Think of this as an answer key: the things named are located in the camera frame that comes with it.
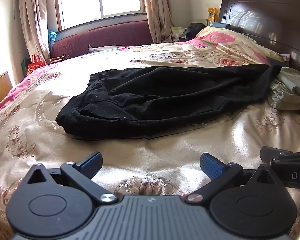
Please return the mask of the red gift bag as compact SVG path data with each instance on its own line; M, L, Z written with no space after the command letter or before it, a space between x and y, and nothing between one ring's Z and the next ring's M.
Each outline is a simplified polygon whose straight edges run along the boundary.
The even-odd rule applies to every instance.
M33 71L46 65L46 61L43 60L39 55L32 55L31 63L27 67L26 76L30 75Z

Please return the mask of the folded grey-green clothes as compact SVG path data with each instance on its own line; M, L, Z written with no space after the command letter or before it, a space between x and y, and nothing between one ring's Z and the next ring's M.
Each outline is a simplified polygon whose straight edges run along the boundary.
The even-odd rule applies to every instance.
M282 67L270 83L267 101L275 109L300 110L300 73L296 69Z

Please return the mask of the black pants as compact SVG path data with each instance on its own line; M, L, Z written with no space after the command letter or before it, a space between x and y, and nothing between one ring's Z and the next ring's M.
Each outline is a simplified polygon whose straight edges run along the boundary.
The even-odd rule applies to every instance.
M90 76L56 121L83 140L156 135L263 101L280 71L266 64L105 70Z

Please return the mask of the floral satin bedspread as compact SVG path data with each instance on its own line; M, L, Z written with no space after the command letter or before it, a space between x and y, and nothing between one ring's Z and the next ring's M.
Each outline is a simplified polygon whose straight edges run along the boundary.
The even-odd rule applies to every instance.
M209 152L246 168L300 151L300 53L206 27L186 42L106 46L29 74L0 100L0 239L34 164L103 155L94 182L122 197L185 197Z

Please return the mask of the maroon upholstered bench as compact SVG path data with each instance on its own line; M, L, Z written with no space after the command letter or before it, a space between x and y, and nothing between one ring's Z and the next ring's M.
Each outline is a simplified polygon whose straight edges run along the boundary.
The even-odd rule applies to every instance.
M153 40L147 21L135 21L100 27L75 34L53 44L50 56L77 57L89 53L89 47L141 46Z

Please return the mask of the window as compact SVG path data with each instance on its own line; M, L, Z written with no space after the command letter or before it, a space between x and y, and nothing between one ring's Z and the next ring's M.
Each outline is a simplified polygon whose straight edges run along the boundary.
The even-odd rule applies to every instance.
M59 30L145 12L144 0L55 0Z

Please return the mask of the dark wooden headboard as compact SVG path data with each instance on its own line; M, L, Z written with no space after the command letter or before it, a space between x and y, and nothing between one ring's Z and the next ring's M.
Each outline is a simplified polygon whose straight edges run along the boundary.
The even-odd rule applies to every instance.
M290 55L300 72L300 0L222 0L219 20L258 44Z

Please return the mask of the beige curtain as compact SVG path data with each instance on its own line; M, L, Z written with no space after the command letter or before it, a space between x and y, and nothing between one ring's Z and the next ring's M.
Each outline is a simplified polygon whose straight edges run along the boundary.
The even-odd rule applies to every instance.
M47 0L19 0L19 12L29 55L49 61Z
M172 42L172 16L168 0L144 0L149 31L154 43Z

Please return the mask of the black bag on nightstand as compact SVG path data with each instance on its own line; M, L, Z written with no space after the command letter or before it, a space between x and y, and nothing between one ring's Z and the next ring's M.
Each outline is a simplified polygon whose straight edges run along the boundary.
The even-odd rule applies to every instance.
M206 26L202 23L191 23L186 29L186 40L194 39Z

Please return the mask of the beige curtain right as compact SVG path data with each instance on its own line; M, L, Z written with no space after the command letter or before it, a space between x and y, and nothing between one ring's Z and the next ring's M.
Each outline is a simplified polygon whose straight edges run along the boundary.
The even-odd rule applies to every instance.
M144 0L149 31L154 43L172 42L172 16L168 0Z

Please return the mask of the orange snack package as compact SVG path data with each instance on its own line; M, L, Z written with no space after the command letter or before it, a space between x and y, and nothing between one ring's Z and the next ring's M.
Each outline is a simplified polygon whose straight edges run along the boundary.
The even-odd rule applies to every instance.
M218 19L219 19L219 9L218 8L209 7L209 8L207 8L207 13L208 13L207 19L209 20L209 22L211 24L218 21Z

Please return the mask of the blue plastic bag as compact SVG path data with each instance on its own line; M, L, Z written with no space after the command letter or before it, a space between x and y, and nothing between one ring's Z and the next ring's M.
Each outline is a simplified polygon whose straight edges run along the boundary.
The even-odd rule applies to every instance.
M49 51L52 50L55 40L58 34L54 31L48 30L48 44L49 44Z

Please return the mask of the beige curtain left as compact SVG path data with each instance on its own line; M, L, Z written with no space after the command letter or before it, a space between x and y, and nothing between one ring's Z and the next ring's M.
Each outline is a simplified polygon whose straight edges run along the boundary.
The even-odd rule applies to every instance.
M19 0L19 12L29 55L49 61L47 0Z

